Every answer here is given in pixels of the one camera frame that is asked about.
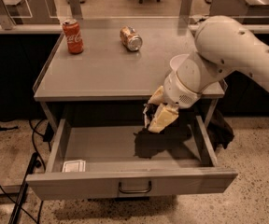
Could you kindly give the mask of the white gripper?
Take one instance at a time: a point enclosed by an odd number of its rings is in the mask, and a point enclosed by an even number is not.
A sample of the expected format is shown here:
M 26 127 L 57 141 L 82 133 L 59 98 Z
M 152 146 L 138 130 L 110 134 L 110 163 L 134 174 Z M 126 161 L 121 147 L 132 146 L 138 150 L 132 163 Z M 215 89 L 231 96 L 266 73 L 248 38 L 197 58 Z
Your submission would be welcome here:
M 148 100 L 149 104 L 158 105 L 148 130 L 152 133 L 160 133 L 178 118 L 178 107 L 190 108 L 200 98 L 200 94 L 190 91 L 180 82 L 176 72 L 171 72 L 163 86 L 160 86 Z

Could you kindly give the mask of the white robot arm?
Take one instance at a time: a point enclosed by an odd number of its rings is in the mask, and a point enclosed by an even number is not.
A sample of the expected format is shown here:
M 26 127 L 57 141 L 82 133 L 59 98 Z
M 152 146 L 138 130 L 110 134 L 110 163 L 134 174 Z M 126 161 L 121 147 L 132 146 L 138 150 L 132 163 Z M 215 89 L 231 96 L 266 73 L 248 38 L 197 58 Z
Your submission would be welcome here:
M 269 46 L 238 21 L 214 16 L 194 36 L 195 50 L 170 61 L 172 71 L 148 100 L 156 105 L 146 114 L 145 127 L 160 133 L 178 118 L 180 109 L 192 107 L 211 84 L 237 71 L 269 92 Z

